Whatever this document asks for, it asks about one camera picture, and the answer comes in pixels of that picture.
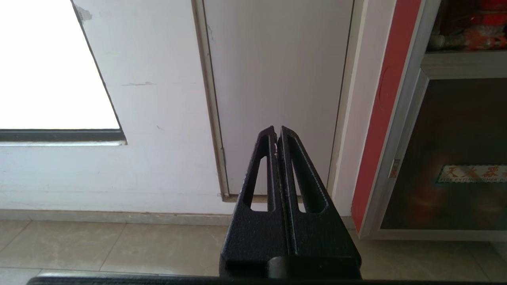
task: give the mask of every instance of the white door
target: white door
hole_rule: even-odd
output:
[[[229,192],[238,194],[257,134],[301,138],[326,183],[353,0],[204,1]],[[258,181],[266,181],[261,164]],[[265,194],[266,184],[256,194]]]
[[[231,213],[220,197],[191,1],[74,2],[127,145],[0,146],[0,209]],[[41,13],[34,25],[56,19]],[[39,45],[54,44],[44,38]]]

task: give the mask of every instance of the white wall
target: white wall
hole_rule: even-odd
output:
[[[332,199],[342,216],[351,214],[395,4],[396,0],[354,3],[335,137],[339,150]]]
[[[0,208],[231,213],[190,0],[75,3],[128,145],[0,147]]]

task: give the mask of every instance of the black textured metal part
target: black textured metal part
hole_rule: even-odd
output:
[[[250,209],[268,158],[268,211]],[[305,211],[298,207],[293,167]],[[257,139],[220,259],[220,276],[360,279],[361,257],[298,135],[273,126]]]

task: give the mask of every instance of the red stripe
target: red stripe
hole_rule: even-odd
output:
[[[382,73],[352,200],[352,218],[357,231],[360,230],[365,217],[394,101],[398,88],[401,87],[400,80],[420,4],[420,0],[398,0],[394,7],[391,30],[382,63]]]

